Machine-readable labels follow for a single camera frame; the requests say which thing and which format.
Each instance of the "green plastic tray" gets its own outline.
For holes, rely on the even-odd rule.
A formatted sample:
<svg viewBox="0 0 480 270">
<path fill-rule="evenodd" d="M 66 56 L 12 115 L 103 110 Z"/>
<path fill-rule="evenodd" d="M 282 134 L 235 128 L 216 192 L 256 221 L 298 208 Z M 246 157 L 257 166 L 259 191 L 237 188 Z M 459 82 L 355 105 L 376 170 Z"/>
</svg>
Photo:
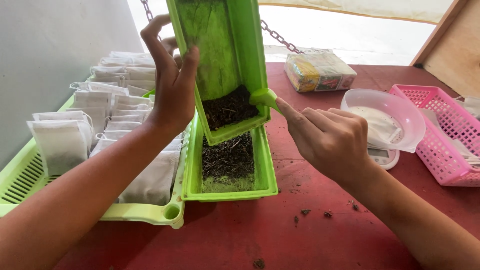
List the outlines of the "green plastic tray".
<svg viewBox="0 0 480 270">
<path fill-rule="evenodd" d="M 73 104 L 73 96 L 60 108 L 64 111 Z M 191 124 L 187 127 L 184 140 L 191 137 Z M 153 225 L 170 225 L 178 229 L 183 225 L 185 202 L 181 199 L 185 158 L 188 143 L 180 153 L 177 176 L 170 202 L 165 206 L 149 204 L 113 204 L 100 219 L 102 221 L 144 221 Z M 37 190 L 48 185 L 56 177 L 46 177 L 42 159 L 32 138 L 0 172 L 0 217 Z"/>
<path fill-rule="evenodd" d="M 257 0 L 167 0 L 181 55 L 196 45 L 200 63 L 195 104 L 208 144 L 215 145 L 270 121 L 259 115 L 210 131 L 202 100 L 221 98 L 244 84 L 250 92 L 268 88 Z"/>
<path fill-rule="evenodd" d="M 273 168 L 270 147 L 264 126 L 259 126 L 250 131 L 252 135 L 253 157 L 255 173 L 252 191 L 202 193 L 202 150 L 204 132 L 199 124 L 199 117 L 192 120 L 192 132 L 187 145 L 185 172 L 182 186 L 183 200 L 234 201 L 259 199 L 264 196 L 278 194 L 275 170 Z"/>
</svg>

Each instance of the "clear plastic bowl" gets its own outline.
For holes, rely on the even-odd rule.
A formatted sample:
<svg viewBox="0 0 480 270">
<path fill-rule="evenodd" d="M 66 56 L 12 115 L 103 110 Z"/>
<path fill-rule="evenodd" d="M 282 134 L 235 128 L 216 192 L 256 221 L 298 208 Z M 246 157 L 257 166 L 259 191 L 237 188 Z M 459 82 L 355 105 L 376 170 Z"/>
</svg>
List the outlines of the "clear plastic bowl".
<svg viewBox="0 0 480 270">
<path fill-rule="evenodd" d="M 425 135 L 425 121 L 417 107 L 408 100 L 378 90 L 351 89 L 343 96 L 340 109 L 350 111 L 350 107 L 356 106 L 380 110 L 395 118 L 401 125 L 401 140 L 375 145 L 377 147 L 414 153 L 417 144 Z"/>
</svg>

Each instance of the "red table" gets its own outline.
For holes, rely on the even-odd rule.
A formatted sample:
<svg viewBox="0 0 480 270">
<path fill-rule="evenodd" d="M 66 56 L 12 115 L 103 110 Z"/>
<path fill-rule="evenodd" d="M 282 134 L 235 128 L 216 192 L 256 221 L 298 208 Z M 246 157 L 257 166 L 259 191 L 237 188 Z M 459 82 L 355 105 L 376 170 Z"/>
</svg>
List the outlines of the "red table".
<svg viewBox="0 0 480 270">
<path fill-rule="evenodd" d="M 438 86 L 455 92 L 425 70 L 403 66 L 352 65 L 353 88 L 389 90 L 393 84 Z M 296 93 L 283 63 L 267 64 L 268 83 L 295 109 L 339 108 L 344 91 Z M 278 187 L 259 200 L 187 202 L 179 230 L 143 222 L 99 222 L 55 269 L 419 269 L 395 235 L 336 183 L 298 153 L 285 119 L 272 110 L 266 124 Z M 401 153 L 390 170 L 400 182 L 480 237 L 480 189 L 438 185 L 416 154 Z M 312 209 L 304 216 L 301 209 Z M 332 218 L 324 217 L 331 210 Z M 298 216 L 297 226 L 294 216 Z"/>
</svg>

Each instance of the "white wall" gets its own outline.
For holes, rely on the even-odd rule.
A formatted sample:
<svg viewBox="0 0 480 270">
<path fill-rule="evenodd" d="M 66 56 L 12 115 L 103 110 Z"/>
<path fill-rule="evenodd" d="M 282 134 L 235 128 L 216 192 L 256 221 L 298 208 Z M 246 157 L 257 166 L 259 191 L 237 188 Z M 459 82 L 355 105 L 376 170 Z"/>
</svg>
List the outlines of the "white wall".
<svg viewBox="0 0 480 270">
<path fill-rule="evenodd" d="M 111 50 L 143 51 L 127 0 L 0 1 L 0 25 L 0 170 L 32 113 L 57 111 Z"/>
</svg>

